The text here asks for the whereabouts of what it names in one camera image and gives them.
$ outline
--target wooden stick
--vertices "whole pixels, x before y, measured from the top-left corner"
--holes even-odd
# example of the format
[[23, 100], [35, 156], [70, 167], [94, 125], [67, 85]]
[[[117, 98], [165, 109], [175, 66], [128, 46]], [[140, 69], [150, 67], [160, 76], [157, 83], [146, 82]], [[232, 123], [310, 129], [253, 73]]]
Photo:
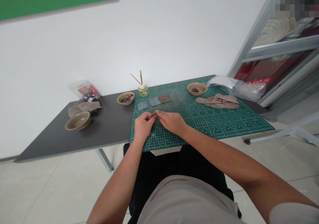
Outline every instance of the wooden stick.
[[141, 84], [143, 84], [142, 71], [141, 70], [140, 70], [140, 76], [141, 76]]
[[[133, 76], [134, 79], [136, 79], [136, 78], [134, 77], [134, 75], [132, 75], [132, 73], [130, 73], [130, 74], [131, 74], [131, 76]], [[137, 81], [139, 84], [141, 84], [137, 79], [136, 79], [136, 81]]]

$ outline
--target black pants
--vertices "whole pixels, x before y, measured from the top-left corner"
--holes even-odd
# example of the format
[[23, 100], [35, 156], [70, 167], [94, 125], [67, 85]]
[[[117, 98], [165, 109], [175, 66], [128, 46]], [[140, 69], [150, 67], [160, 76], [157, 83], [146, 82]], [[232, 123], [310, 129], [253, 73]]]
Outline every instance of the black pants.
[[[125, 144], [124, 155], [129, 148]], [[157, 185], [170, 175], [184, 175], [198, 178], [231, 200], [234, 200], [233, 192], [227, 187], [225, 175], [210, 162], [207, 161], [196, 149], [190, 145], [183, 146], [180, 152], [174, 152], [155, 156], [151, 152], [142, 153], [137, 177], [129, 205], [132, 218], [129, 224], [136, 223], [140, 213]]]

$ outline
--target plastic jar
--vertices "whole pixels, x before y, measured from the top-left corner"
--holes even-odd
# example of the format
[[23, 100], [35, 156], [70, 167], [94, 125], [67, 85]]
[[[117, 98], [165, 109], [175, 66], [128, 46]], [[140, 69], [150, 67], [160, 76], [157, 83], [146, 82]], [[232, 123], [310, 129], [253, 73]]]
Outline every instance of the plastic jar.
[[94, 85], [87, 80], [79, 80], [68, 86], [68, 88], [84, 102], [94, 102], [100, 100]]

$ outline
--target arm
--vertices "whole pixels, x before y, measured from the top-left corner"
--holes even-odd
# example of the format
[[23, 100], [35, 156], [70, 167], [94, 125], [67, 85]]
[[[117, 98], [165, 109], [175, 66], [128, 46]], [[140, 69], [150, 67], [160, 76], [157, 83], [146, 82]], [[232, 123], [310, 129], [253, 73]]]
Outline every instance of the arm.
[[129, 206], [144, 143], [157, 115], [145, 112], [135, 120], [134, 141], [98, 197], [87, 224], [122, 223]]
[[276, 174], [245, 153], [188, 126], [177, 113], [157, 111], [160, 122], [200, 152], [212, 165], [244, 188], [263, 219], [269, 223], [273, 207], [296, 202], [319, 208]]

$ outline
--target ceramic bowl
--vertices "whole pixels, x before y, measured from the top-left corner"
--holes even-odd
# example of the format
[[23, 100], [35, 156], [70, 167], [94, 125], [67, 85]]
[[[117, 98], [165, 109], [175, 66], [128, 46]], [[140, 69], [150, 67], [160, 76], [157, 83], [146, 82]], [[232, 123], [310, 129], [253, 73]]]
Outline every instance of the ceramic bowl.
[[65, 129], [68, 131], [81, 130], [89, 126], [91, 117], [89, 112], [81, 112], [74, 117], [70, 118], [66, 124]]
[[[199, 93], [193, 92], [192, 89], [197, 88]], [[200, 96], [207, 91], [207, 86], [202, 83], [190, 83], [187, 85], [188, 92], [193, 96]]]
[[[124, 99], [126, 95], [128, 95], [128, 96], [133, 95], [133, 98], [132, 98], [130, 101], [126, 102], [126, 103], [121, 103], [121, 100]], [[134, 94], [133, 92], [125, 92], [125, 93], [120, 94], [120, 95], [117, 97], [117, 100], [116, 100], [116, 101], [117, 101], [119, 104], [122, 104], [122, 105], [130, 105], [131, 103], [133, 103], [134, 99], [135, 99], [135, 94]]]

